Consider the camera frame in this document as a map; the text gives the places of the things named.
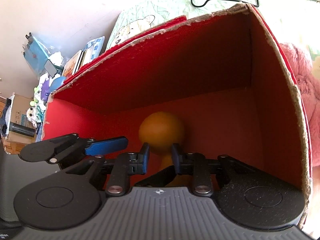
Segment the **orange ball toy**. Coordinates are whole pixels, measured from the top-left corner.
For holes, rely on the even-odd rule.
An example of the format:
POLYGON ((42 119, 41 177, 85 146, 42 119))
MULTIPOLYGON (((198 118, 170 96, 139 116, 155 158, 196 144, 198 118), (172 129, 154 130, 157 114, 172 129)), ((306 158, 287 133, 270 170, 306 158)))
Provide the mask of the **orange ball toy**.
POLYGON ((170 112, 155 112, 148 115, 140 124, 138 136, 141 143, 150 146, 151 174, 172 165, 172 145, 182 144, 185 127, 182 120, 170 112))

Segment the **cardboard boxes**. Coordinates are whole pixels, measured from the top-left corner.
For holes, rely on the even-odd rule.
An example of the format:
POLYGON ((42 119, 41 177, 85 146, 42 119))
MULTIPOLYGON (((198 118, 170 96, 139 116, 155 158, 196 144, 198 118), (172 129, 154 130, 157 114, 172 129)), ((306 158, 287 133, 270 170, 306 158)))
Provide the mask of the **cardboard boxes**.
POLYGON ((7 131, 2 136, 2 143, 8 154, 19 154, 24 146, 35 142, 36 129, 27 118, 30 99, 15 93, 9 99, 11 105, 5 115, 7 131))

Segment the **purple toy figure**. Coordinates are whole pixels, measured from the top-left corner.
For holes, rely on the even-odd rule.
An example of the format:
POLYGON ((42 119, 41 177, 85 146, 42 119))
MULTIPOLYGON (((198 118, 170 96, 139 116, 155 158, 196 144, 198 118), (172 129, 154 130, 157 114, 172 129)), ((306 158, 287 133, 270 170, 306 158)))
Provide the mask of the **purple toy figure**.
POLYGON ((41 88, 41 100, 43 102, 47 102, 48 97, 50 94, 50 80, 47 79, 44 81, 44 83, 42 84, 42 88, 41 88))

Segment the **blue glasses case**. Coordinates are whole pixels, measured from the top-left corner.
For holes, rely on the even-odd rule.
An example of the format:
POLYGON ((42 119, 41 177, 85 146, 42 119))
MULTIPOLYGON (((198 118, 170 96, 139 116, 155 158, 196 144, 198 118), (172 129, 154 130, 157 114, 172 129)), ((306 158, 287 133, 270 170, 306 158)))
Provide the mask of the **blue glasses case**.
POLYGON ((55 90, 58 90, 66 80, 65 76, 57 77, 53 80, 52 84, 49 86, 49 92, 52 93, 55 90))

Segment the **small grey mirror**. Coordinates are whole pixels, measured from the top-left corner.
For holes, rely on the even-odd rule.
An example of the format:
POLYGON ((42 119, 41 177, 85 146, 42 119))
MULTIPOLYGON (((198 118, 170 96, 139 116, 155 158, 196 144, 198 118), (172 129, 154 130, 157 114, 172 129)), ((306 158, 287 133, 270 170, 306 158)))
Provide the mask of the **small grey mirror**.
POLYGON ((44 68, 51 77, 54 77, 58 72, 56 66, 49 59, 45 62, 44 68))

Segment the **stack of books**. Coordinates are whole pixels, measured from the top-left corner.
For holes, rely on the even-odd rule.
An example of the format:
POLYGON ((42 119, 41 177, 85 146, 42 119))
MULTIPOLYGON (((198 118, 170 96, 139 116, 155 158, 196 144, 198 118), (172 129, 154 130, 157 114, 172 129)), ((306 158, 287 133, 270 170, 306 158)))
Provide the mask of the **stack of books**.
POLYGON ((79 50, 69 61, 65 64, 62 76, 65 78, 71 77, 77 70, 79 64, 82 61, 84 50, 79 50))

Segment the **large red cardboard box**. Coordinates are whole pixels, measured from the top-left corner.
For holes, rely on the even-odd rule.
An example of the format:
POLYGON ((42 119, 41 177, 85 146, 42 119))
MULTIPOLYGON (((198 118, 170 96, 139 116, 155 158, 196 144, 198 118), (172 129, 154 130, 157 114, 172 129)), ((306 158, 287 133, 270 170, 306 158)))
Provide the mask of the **large red cardboard box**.
POLYGON ((48 99, 43 137, 123 135, 164 111, 185 127, 183 148, 229 154, 311 193, 308 121, 280 45, 251 5, 179 17, 115 46, 48 99))

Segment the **blue patterned cloth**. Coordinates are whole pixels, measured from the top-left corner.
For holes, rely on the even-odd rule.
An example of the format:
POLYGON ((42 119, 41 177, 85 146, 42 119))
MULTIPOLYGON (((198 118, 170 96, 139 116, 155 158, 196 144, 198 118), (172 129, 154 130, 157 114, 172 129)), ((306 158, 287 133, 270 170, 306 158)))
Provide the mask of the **blue patterned cloth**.
POLYGON ((85 49, 84 49, 84 58, 82 61, 82 65, 86 65, 96 59, 101 52, 101 49, 104 44, 105 37, 99 37, 87 42, 85 49))

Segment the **blue paper bag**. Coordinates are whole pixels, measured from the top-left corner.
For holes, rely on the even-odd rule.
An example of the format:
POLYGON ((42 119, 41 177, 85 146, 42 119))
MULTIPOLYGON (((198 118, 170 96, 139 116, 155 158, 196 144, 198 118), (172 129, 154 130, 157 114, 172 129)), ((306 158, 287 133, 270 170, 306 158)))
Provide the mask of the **blue paper bag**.
POLYGON ((44 65, 50 52, 32 33, 25 38, 27 43, 23 45, 23 56, 34 74, 40 77, 46 71, 44 65))

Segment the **pink fluffy plush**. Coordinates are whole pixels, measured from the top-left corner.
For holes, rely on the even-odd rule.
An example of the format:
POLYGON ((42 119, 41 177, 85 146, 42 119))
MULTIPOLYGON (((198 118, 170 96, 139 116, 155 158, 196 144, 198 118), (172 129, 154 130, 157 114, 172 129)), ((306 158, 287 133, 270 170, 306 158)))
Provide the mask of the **pink fluffy plush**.
POLYGON ((319 166, 319 80, 312 74, 312 59, 305 49, 291 43, 281 43, 295 75, 304 103, 312 148, 312 165, 319 166))

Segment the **green bear quilt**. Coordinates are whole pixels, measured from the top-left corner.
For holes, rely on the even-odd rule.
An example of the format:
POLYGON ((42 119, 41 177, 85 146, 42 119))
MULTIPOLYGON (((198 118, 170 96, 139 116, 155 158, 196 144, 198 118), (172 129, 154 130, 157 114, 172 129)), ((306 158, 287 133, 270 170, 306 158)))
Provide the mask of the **green bear quilt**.
POLYGON ((232 1, 209 1, 204 7, 191 5, 190 0, 146 0, 137 5, 124 9, 118 16, 106 50, 123 43, 150 28, 162 23, 186 16, 187 19, 229 9, 236 5, 232 1))

